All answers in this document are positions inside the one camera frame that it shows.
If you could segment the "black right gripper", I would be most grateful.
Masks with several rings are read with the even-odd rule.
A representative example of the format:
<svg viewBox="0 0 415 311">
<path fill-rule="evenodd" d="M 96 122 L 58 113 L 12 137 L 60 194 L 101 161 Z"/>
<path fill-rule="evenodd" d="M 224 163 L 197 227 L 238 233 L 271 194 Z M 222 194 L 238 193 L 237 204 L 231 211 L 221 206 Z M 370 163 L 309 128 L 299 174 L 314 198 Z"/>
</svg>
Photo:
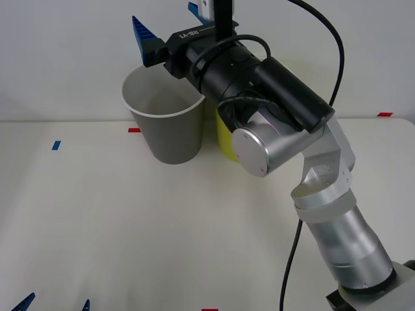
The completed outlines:
<svg viewBox="0 0 415 311">
<path fill-rule="evenodd" d="M 166 70 L 178 79 L 200 80 L 204 78 L 204 75 L 213 74 L 220 74 L 231 79 L 239 76 L 241 74 L 240 63 L 230 59 L 231 56 L 241 53 L 241 45 L 237 42 L 217 47 L 203 56 L 196 65 L 194 75 L 190 74 L 192 63 L 201 52 L 216 43 L 216 36 L 214 22 L 208 23 L 199 15 L 197 4 L 188 2 L 187 9 L 202 25 L 172 34 L 166 44 L 135 16 L 132 16 L 134 35 L 143 65 L 152 67 L 165 63 Z"/>
</svg>

